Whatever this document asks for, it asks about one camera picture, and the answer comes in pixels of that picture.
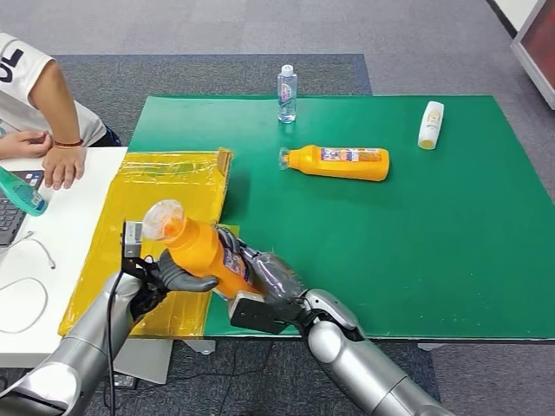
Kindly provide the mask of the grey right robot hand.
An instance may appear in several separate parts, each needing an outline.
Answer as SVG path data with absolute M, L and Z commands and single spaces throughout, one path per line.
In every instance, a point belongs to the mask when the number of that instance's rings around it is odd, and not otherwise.
M 250 285 L 260 292 L 266 302 L 273 305 L 294 303 L 307 291 L 298 274 L 281 257 L 273 252 L 254 249 L 226 227 L 216 225 L 215 229 L 224 248 L 242 258 L 247 268 Z

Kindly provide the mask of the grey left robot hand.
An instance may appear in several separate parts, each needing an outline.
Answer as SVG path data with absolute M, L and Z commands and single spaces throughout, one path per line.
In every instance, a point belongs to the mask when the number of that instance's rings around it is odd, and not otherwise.
M 218 285 L 216 276 L 196 277 L 175 263 L 168 250 L 164 250 L 157 261 L 140 261 L 140 289 L 131 303 L 130 311 L 135 322 L 156 309 L 170 292 L 208 292 Z

